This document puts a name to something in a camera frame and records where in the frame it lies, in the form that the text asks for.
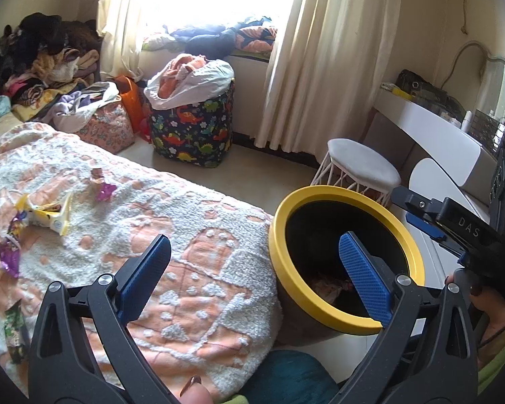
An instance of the blue gripper pad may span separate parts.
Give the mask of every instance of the blue gripper pad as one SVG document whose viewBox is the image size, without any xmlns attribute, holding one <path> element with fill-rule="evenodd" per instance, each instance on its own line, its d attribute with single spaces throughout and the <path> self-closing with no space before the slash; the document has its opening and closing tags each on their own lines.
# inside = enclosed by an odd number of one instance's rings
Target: blue gripper pad
<svg viewBox="0 0 505 404">
<path fill-rule="evenodd" d="M 154 243 L 144 252 L 141 263 L 122 288 L 120 310 L 117 315 L 123 326 L 139 318 L 170 262 L 172 253 L 170 240 L 161 235 Z"/>
<path fill-rule="evenodd" d="M 349 233 L 340 237 L 339 257 L 368 314 L 385 328 L 391 321 L 391 293 L 361 248 Z"/>
</svg>

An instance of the white stool legs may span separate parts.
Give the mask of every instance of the white stool legs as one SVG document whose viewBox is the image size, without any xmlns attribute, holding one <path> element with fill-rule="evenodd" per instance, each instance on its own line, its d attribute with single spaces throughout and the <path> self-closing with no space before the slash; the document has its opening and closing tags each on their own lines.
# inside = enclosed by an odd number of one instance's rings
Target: white stool legs
<svg viewBox="0 0 505 404">
<path fill-rule="evenodd" d="M 340 176 L 339 178 L 334 182 L 331 183 L 333 180 L 333 173 L 335 167 L 340 170 Z M 329 172 L 329 176 L 327 178 L 327 183 L 326 185 L 334 185 L 334 186 L 340 186 L 342 188 L 346 188 L 348 190 L 353 190 L 355 189 L 356 192 L 365 194 L 369 190 L 374 190 L 372 187 L 367 186 L 366 184 L 359 183 L 356 181 L 356 179 L 352 178 L 351 175 L 345 171 L 343 167 L 341 167 L 339 164 L 337 164 L 329 155 L 329 151 L 326 153 L 324 160 L 320 164 L 320 167 L 318 168 L 318 171 L 316 171 L 316 174 L 314 175 L 314 178 L 312 179 L 311 185 L 320 185 L 322 184 L 322 179 L 324 176 Z M 346 179 L 346 176 L 349 177 L 353 182 L 345 187 L 343 186 L 344 180 Z M 380 193 L 380 196 L 376 199 L 376 202 L 378 202 L 381 206 L 386 206 L 389 202 L 389 198 L 391 197 L 391 192 L 384 192 L 381 190 L 376 190 Z"/>
</svg>

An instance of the fuzzy blanket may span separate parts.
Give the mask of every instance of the fuzzy blanket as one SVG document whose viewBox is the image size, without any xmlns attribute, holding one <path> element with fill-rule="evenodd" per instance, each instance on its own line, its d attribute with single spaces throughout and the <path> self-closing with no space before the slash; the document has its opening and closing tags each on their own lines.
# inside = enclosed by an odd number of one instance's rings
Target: fuzzy blanket
<svg viewBox="0 0 505 404">
<path fill-rule="evenodd" d="M 96 166 L 117 185 L 110 202 L 95 200 L 89 178 Z M 271 216 L 41 123 L 0 138 L 0 240 L 23 193 L 42 205 L 68 191 L 74 193 L 69 233 L 27 227 L 18 280 L 0 263 L 0 363 L 8 375 L 27 390 L 26 364 L 13 365 L 5 345 L 7 308 L 22 300 L 31 334 L 50 282 L 91 284 L 163 233 L 171 240 L 171 263 L 129 331 L 174 394 L 194 374 L 215 400 L 237 392 L 268 353 L 281 320 L 268 254 Z M 93 323 L 86 321 L 86 330 L 105 378 L 119 384 Z"/>
</svg>

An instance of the white stool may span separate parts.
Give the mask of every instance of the white stool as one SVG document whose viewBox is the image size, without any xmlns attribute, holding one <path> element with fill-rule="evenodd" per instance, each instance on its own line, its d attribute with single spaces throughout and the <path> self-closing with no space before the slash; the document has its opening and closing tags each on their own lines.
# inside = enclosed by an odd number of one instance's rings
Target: white stool
<svg viewBox="0 0 505 404">
<path fill-rule="evenodd" d="M 350 139 L 337 138 L 327 142 L 327 153 L 311 185 L 319 185 L 328 171 L 327 185 L 330 185 L 335 167 L 341 174 L 333 185 L 342 187 L 348 176 L 353 180 L 348 190 L 355 187 L 361 194 L 376 190 L 380 192 L 376 202 L 383 206 L 387 205 L 391 191 L 400 185 L 400 175 L 388 160 L 370 147 Z"/>
</svg>

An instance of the laundry basket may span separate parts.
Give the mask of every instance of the laundry basket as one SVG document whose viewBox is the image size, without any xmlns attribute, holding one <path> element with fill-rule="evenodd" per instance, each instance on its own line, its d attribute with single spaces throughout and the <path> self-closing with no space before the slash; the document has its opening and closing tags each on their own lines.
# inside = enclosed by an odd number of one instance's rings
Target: laundry basket
<svg viewBox="0 0 505 404">
<path fill-rule="evenodd" d="M 297 190 L 280 204 L 269 233 L 284 315 L 277 337 L 280 343 L 302 346 L 341 333 L 364 336 L 381 329 L 355 289 L 342 290 L 330 304 L 311 288 L 315 278 L 349 280 L 338 245 L 340 236 L 350 230 L 395 275 L 406 274 L 416 284 L 424 284 L 417 244 L 383 206 L 340 187 L 316 185 Z"/>
<path fill-rule="evenodd" d="M 220 96 L 164 111 L 151 109 L 155 151 L 169 159 L 217 167 L 232 144 L 234 81 Z"/>
</svg>

